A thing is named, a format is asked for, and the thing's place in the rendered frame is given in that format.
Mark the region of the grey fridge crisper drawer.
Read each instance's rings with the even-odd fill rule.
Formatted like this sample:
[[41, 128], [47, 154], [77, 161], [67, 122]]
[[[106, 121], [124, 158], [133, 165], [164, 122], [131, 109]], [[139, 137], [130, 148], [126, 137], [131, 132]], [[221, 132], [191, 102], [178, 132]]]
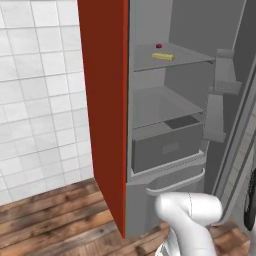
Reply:
[[133, 171], [139, 173], [196, 154], [202, 134], [203, 118], [199, 114], [134, 129]]

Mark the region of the grey fridge shelf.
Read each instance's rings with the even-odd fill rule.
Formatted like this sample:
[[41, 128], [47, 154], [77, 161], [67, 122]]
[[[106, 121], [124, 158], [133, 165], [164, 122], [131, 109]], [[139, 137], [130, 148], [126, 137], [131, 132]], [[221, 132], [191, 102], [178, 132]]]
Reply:
[[137, 90], [133, 95], [134, 128], [200, 112], [200, 107], [165, 86]]
[[[152, 58], [152, 53], [173, 54], [173, 61]], [[145, 71], [170, 66], [188, 65], [193, 63], [215, 61], [214, 57], [172, 44], [163, 43], [162, 48], [156, 48], [155, 44], [139, 45], [135, 49], [134, 70]]]

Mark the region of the grey fridge door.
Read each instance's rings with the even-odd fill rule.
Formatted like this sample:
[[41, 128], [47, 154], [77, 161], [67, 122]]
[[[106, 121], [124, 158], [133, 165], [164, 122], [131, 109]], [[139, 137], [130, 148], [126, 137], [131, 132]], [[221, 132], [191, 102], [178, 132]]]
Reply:
[[253, 162], [256, 118], [256, 0], [244, 0], [233, 45], [238, 95], [223, 94], [223, 143], [211, 141], [207, 151], [204, 191], [222, 203], [219, 225], [228, 220], [237, 203], [244, 202], [245, 184]]

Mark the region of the grey fridge door bin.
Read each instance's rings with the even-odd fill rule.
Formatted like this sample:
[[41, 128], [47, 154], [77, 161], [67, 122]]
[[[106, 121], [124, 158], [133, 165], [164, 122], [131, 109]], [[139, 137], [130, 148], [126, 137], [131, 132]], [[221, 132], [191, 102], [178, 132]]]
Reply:
[[234, 50], [217, 50], [214, 72], [214, 84], [209, 88], [210, 94], [239, 94], [241, 82], [239, 82], [236, 78], [233, 61], [234, 53]]
[[215, 92], [214, 88], [210, 87], [205, 115], [204, 138], [209, 141], [223, 143], [225, 137], [223, 95], [220, 92]]

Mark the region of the grey fridge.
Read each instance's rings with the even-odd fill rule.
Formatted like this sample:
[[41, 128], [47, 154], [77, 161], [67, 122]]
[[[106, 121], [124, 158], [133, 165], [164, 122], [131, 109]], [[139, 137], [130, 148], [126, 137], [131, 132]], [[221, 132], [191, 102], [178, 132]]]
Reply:
[[[214, 84], [217, 49], [233, 45], [244, 0], [129, 0], [128, 138], [126, 186], [139, 179], [157, 177], [194, 165], [206, 173], [211, 141], [204, 138], [208, 90]], [[134, 70], [139, 45], [172, 43], [215, 61]], [[133, 95], [141, 89], [165, 86], [197, 105], [202, 112], [203, 134], [196, 154], [135, 173], [132, 169]]]

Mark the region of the red cabinet side panel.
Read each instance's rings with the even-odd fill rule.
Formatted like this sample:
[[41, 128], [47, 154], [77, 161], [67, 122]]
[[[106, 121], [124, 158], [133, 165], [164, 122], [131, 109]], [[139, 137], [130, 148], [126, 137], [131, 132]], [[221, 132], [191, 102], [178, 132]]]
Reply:
[[126, 232], [129, 0], [78, 0], [94, 177]]

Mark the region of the yellow butter stick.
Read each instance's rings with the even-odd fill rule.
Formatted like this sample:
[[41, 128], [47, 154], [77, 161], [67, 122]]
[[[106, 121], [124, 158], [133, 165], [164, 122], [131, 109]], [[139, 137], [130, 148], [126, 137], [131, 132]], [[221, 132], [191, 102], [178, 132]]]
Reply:
[[155, 52], [155, 53], [152, 53], [152, 58], [173, 61], [175, 59], [175, 56], [173, 54]]

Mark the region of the grey freezer drawer front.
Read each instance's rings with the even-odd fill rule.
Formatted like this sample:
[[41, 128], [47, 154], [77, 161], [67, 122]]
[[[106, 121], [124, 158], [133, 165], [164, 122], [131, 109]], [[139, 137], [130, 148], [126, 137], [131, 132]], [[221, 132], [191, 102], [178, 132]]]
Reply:
[[[189, 166], [172, 173], [147, 177], [126, 186], [126, 237], [146, 233], [160, 222], [155, 212], [155, 200], [158, 196], [147, 194], [146, 188], [160, 189], [198, 175], [203, 165]], [[204, 176], [198, 182], [170, 192], [200, 192], [204, 190]]]

